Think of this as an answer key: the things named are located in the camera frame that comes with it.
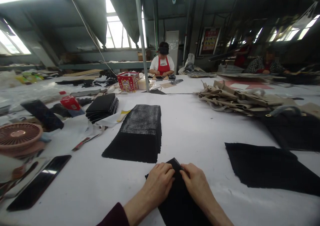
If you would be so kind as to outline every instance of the pile of beige fabric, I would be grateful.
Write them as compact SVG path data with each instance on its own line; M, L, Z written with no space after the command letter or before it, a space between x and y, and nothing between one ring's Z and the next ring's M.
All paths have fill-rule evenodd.
M195 93L199 100L207 102L215 111L240 112L248 116L268 114L279 106L298 107L301 111L320 118L320 106L308 103L298 106L292 98L282 98L276 95L266 95L262 89L252 89L244 92L236 91L222 83L214 81L213 86L203 83L204 90Z

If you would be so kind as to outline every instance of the small fan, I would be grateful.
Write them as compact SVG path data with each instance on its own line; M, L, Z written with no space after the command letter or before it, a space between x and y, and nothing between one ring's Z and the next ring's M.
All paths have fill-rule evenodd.
M0 127L0 154L10 157L29 156L44 148L38 141L42 127L32 123L15 123Z

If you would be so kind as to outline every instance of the worker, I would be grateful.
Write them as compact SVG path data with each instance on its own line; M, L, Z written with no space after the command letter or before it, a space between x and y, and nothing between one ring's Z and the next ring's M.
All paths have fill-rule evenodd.
M244 72L252 74L290 73L279 62L275 61L275 51L272 47L266 49L264 57L253 60Z
M174 62L169 54L169 44L159 44L159 55L153 58L150 66L150 73L158 76L167 76L174 73Z
M242 46L239 50L235 51L234 53L234 56L236 56L236 60L234 61L235 66L245 69L244 63L246 62L251 52L254 36L255 35L253 32L249 32L245 37L246 43L244 44L244 46Z
M212 225L233 226L220 207L203 171L193 164L181 164L180 174L194 202ZM142 189L124 206L117 203L98 226L136 226L168 196L175 171L171 164L156 164Z

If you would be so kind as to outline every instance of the red bottle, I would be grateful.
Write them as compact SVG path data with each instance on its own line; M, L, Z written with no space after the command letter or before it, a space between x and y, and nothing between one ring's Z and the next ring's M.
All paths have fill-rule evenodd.
M65 95L66 92L60 91L59 94ZM65 96L60 100L60 103L69 111L72 117L85 114L84 110L74 96Z

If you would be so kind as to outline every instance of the white shirt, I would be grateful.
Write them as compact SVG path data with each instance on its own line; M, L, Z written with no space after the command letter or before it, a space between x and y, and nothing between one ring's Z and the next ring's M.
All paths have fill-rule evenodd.
M168 58L170 70L174 71L174 62L173 62L172 58L169 55L167 56L167 58ZM160 60L160 65L161 66L166 66L167 65L167 60ZM151 62L150 69L157 71L158 67L159 67L159 56L156 56L155 58L153 58L153 60Z

